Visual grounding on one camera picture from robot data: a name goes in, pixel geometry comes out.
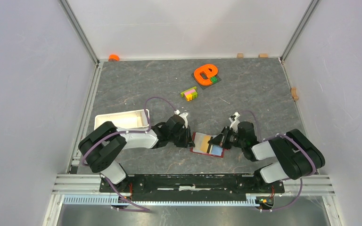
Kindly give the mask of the red card holder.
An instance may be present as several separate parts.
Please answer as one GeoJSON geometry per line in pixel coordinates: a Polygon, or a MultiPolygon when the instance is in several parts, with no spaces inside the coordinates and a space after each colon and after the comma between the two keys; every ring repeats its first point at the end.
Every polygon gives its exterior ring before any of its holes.
{"type": "Polygon", "coordinates": [[[226,149],[209,144],[209,141],[213,138],[214,136],[212,135],[194,132],[192,135],[192,141],[194,142],[195,146],[190,148],[190,152],[223,158],[226,149]]]}

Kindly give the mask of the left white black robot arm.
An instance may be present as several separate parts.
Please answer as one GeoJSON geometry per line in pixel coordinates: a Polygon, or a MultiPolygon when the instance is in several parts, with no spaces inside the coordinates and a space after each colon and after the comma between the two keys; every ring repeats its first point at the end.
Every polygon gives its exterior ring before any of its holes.
{"type": "Polygon", "coordinates": [[[180,148],[194,147],[188,115],[175,114],[150,129],[130,130],[116,127],[111,121],[104,122],[78,144],[81,163],[87,164],[92,172],[103,174],[116,191],[123,192],[129,187],[129,179],[115,161],[119,153],[135,148],[157,149],[169,143],[180,148]]]}

